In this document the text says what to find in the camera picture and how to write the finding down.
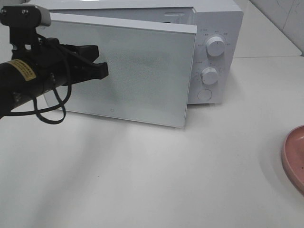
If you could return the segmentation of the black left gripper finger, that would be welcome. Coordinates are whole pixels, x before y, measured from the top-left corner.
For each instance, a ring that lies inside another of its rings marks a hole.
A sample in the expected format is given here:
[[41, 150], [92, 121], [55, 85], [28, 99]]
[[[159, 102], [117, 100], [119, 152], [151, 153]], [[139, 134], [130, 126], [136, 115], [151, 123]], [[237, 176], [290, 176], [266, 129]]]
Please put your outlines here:
[[71, 83], [82, 83], [89, 80], [101, 80], [109, 75], [108, 64], [92, 63], [92, 62], [71, 62], [70, 68], [70, 81]]
[[97, 45], [75, 46], [69, 44], [60, 44], [69, 66], [94, 66], [95, 61], [99, 57]]

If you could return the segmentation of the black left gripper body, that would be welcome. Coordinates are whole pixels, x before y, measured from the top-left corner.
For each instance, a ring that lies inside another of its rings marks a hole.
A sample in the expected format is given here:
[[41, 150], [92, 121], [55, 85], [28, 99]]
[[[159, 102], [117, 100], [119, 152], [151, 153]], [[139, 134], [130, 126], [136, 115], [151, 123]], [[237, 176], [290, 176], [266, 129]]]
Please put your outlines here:
[[59, 86], [71, 86], [70, 68], [57, 38], [40, 37], [38, 44], [15, 47], [10, 66], [11, 89], [18, 93], [45, 93]]

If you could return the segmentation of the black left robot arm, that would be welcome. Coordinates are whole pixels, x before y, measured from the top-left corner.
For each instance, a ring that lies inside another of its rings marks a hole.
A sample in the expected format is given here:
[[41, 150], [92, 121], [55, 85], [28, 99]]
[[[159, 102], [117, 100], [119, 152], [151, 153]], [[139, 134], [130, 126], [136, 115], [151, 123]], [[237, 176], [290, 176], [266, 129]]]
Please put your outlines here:
[[61, 108], [71, 97], [72, 85], [109, 75], [96, 45], [64, 45], [57, 38], [40, 38], [40, 53], [18, 50], [17, 58], [0, 65], [0, 116], [35, 115], [47, 124], [43, 113]]

